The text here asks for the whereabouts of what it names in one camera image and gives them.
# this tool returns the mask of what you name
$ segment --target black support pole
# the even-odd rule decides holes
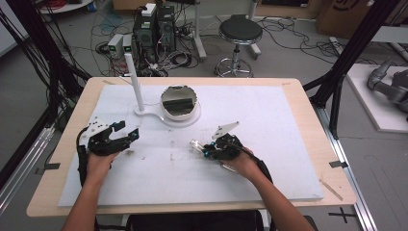
[[[303,86],[305,90],[320,86],[310,98],[311,103],[319,108],[324,108],[333,94],[329,129],[335,139],[338,139],[337,122],[343,80],[398,3],[399,0],[376,0],[331,70]]]

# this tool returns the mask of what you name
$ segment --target computer tower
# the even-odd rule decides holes
[[[154,10],[150,16],[138,15],[133,27],[137,47],[141,53],[140,60],[153,64],[157,62],[156,46],[158,45],[156,12],[157,10]]]
[[[158,9],[159,40],[165,51],[176,50],[174,7],[162,6]]]

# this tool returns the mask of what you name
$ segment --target white paper sheet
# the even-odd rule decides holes
[[[142,86],[144,104],[158,103],[168,86]],[[280,87],[190,86],[201,117],[187,128],[171,128],[154,116],[137,117],[131,86],[106,86],[97,116],[126,127],[111,139],[140,127],[140,138],[118,155],[102,188],[99,205],[172,204],[261,200],[249,181],[205,159],[191,139],[209,143],[219,125],[239,121],[230,134],[267,164],[274,184],[289,199],[322,198],[319,180]],[[71,206],[79,191],[75,154],[59,206]]]

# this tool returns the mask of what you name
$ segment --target table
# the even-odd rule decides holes
[[[293,111],[306,149],[310,155],[315,171],[323,189],[324,199],[314,201],[293,201],[294,206],[326,206],[352,205],[356,197],[341,167],[332,168],[329,163],[337,161],[337,157],[327,140],[319,120],[309,103],[300,83],[295,79],[274,78],[140,78],[143,85],[173,85],[184,83],[194,85],[218,86],[278,86],[284,90]],[[70,208],[58,207],[58,201],[64,187],[72,157],[75,153],[75,139],[78,133],[88,125],[89,117],[97,103],[100,91],[105,85],[126,84],[115,77],[91,78],[68,122],[61,140],[54,152],[50,163],[61,163],[59,169],[46,170],[38,188],[28,206],[27,214],[30,217],[66,216]],[[126,205],[101,206],[97,214],[135,214],[135,213],[166,213],[166,212],[193,212],[193,211],[222,211],[263,209],[262,202],[221,202],[200,204],[173,204],[173,205]]]

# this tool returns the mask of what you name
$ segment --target power supply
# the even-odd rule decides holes
[[[109,41],[108,48],[113,59],[120,59],[123,56],[123,35],[116,34]]]

